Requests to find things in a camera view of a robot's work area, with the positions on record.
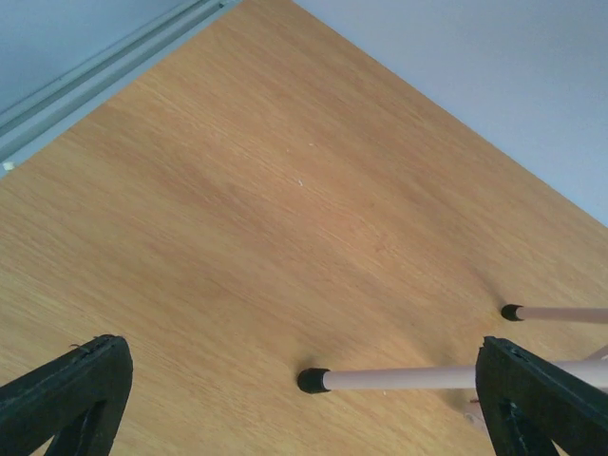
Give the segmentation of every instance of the pink metal pole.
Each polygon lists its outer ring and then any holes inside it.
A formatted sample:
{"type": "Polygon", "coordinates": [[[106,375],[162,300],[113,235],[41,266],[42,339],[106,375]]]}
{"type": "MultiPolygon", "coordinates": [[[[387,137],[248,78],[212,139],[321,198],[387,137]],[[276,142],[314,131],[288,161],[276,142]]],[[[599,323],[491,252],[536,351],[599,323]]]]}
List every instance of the pink metal pole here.
{"type": "MultiPolygon", "coordinates": [[[[566,361],[555,364],[596,388],[608,388],[608,364],[605,361],[566,361]]],[[[306,392],[323,392],[327,390],[475,389],[475,367],[458,366],[451,368],[353,370],[342,372],[312,369],[300,373],[298,385],[300,385],[302,390],[306,390],[306,392]],[[302,385],[306,387],[306,385],[311,384],[313,375],[317,376],[315,391],[302,388],[302,385]]]]}
{"type": "Polygon", "coordinates": [[[554,307],[522,307],[508,304],[501,314],[511,321],[559,320],[579,323],[608,324],[608,309],[563,309],[554,307]]]}

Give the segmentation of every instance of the wooden floor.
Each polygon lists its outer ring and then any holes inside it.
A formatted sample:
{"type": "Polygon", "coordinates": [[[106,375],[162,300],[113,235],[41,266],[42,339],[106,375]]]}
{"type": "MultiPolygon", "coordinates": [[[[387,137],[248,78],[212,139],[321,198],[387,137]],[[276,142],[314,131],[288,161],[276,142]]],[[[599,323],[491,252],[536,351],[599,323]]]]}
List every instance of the wooden floor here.
{"type": "Polygon", "coordinates": [[[608,229],[289,1],[245,0],[0,181],[0,383],[101,333],[116,455],[491,454],[472,392],[300,393],[303,367],[549,359],[605,306],[608,229]]]}

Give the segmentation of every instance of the white wall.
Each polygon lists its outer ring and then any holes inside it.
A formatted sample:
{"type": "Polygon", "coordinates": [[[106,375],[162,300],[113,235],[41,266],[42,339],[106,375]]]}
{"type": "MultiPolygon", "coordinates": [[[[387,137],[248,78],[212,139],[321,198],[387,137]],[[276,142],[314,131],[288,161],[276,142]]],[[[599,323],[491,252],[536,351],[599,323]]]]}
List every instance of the white wall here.
{"type": "Polygon", "coordinates": [[[2,0],[0,113],[183,0],[2,0]]]}
{"type": "Polygon", "coordinates": [[[608,2],[295,1],[608,226],[608,2]]]}

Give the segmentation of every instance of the rubber foot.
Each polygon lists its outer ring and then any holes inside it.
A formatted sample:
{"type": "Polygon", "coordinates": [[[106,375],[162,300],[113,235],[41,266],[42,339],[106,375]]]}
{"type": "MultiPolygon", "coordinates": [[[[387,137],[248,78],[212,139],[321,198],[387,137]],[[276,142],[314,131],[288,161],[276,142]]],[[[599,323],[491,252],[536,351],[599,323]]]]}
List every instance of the rubber foot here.
{"type": "Polygon", "coordinates": [[[309,394],[328,392],[329,389],[323,386],[323,375],[329,371],[329,369],[320,368],[305,369],[297,376],[297,387],[309,394]]]}
{"type": "Polygon", "coordinates": [[[505,320],[509,321],[523,321],[521,318],[517,317],[517,310],[523,306],[518,306],[516,304],[507,304],[501,309],[501,315],[505,320]]]}

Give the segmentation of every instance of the black leg tip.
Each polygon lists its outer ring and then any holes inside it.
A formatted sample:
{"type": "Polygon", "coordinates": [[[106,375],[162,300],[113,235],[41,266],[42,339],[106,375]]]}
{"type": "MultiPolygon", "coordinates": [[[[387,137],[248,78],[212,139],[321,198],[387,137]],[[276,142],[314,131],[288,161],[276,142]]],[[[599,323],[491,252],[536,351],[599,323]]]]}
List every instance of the black leg tip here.
{"type": "Polygon", "coordinates": [[[309,394],[327,392],[329,390],[323,386],[323,375],[329,371],[320,368],[305,369],[297,376],[297,387],[309,394]]]}
{"type": "Polygon", "coordinates": [[[521,306],[516,304],[507,304],[501,309],[501,315],[505,320],[509,321],[523,321],[521,318],[517,317],[517,310],[521,306]]]}

